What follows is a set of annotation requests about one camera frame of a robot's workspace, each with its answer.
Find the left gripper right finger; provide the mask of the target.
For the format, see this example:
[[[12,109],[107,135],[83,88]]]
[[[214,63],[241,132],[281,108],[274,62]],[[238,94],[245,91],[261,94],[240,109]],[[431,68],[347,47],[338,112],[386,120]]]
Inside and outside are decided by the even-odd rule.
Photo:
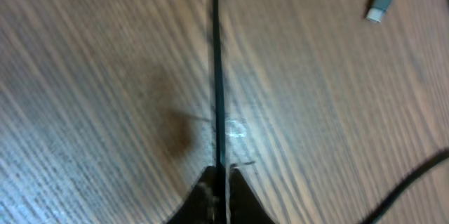
[[[275,224],[238,169],[229,177],[229,210],[232,224]]]

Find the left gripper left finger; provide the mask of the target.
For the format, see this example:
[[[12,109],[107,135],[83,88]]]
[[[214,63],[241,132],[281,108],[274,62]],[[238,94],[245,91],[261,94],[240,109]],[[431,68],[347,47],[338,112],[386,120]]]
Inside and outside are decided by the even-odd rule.
[[[217,169],[207,166],[192,187],[180,208],[166,221],[167,224],[213,224],[216,221],[217,197],[213,186]]]

